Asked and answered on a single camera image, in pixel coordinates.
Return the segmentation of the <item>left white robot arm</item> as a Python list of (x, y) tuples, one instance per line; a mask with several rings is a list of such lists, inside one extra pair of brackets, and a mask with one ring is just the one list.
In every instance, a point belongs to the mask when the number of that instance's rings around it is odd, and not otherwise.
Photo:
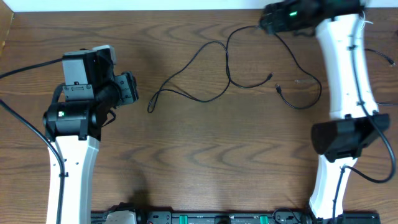
[(47, 223), (89, 223), (91, 192), (101, 130), (109, 114), (138, 100), (131, 72), (114, 74), (110, 45), (67, 52), (62, 57), (64, 83), (56, 87), (44, 113), (50, 142)]

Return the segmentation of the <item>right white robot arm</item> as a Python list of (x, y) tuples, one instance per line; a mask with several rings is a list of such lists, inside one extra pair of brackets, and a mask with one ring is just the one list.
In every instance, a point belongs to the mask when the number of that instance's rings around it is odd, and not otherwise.
[(343, 198), (362, 150), (384, 139), (388, 114), (379, 112), (368, 78), (364, 48), (366, 2), (361, 0), (281, 1), (268, 4), (259, 26), (268, 34), (313, 28), (322, 49), (330, 89), (330, 120), (314, 124), (317, 178), (308, 208), (298, 223), (378, 223), (375, 214), (346, 214)]

